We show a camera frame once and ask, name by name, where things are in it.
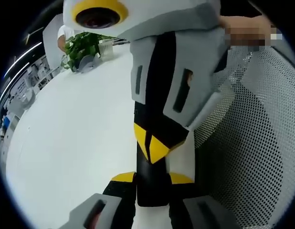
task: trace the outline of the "gray foam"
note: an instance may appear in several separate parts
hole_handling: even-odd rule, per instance
[[[169,31],[209,30],[219,25],[220,1],[205,0],[200,5],[158,15],[118,35],[128,41]]]
[[[240,229],[232,212],[211,196],[183,200],[195,229]]]
[[[189,126],[213,94],[211,76],[222,55],[227,50],[224,29],[211,31],[177,31],[176,64],[171,89],[163,114]],[[184,69],[193,72],[188,97],[182,111],[173,109],[181,85]]]
[[[101,215],[95,228],[110,229],[117,207],[120,204],[121,198],[94,194],[81,205],[77,206],[70,212],[69,221],[65,223],[60,229],[86,229],[84,223],[92,211],[93,207],[98,201],[103,201],[105,207],[103,208]]]
[[[151,57],[155,48],[156,37],[146,37],[140,40],[131,42],[130,51],[133,54],[133,68],[131,71],[131,89],[132,99],[141,103],[146,103],[146,87],[148,78],[148,68]],[[139,66],[142,66],[140,90],[139,94],[136,93],[137,86],[137,72]]]

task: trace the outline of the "yellow panel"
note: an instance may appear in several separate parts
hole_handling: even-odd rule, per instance
[[[176,146],[169,149],[162,142],[160,142],[157,138],[152,136],[151,143],[149,145],[149,152],[151,156],[151,163],[155,163],[159,161],[161,158],[167,156],[172,150],[176,149],[180,145],[182,145],[185,141],[178,143]]]
[[[112,181],[121,181],[121,182],[133,182],[135,172],[129,172],[129,173],[121,173],[114,178],[112,178]]]
[[[172,184],[188,184],[188,183],[194,183],[193,180],[191,180],[189,177],[178,174],[178,173],[170,173]]]
[[[136,123],[134,123],[134,130],[135,130],[135,136],[140,145],[140,148],[142,149],[144,156],[148,160],[148,154],[147,154],[147,150],[145,146],[147,132],[144,129],[142,129],[140,126],[138,126]]]
[[[128,16],[127,8],[118,0],[83,0],[74,6],[72,10],[72,19],[76,22],[75,18],[80,12],[96,7],[108,8],[115,11],[120,16],[120,21],[118,23],[123,22]]]

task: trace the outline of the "camera lens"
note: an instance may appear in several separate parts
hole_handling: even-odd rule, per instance
[[[103,29],[117,24],[120,16],[113,10],[96,7],[80,12],[75,20],[86,28]]]

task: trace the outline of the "person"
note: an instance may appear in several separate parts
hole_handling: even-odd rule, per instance
[[[72,28],[66,25],[62,25],[60,29],[58,30],[58,34],[57,34],[57,46],[59,47],[59,49],[62,50],[63,52],[66,52],[66,49],[65,49],[66,40],[74,36],[75,36],[75,32]]]

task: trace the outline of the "white shirt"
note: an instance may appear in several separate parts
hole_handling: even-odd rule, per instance
[[[75,32],[73,29],[66,25],[62,25],[57,33],[57,39],[59,39],[61,36],[65,36],[65,40],[69,39],[70,37],[75,36]]]

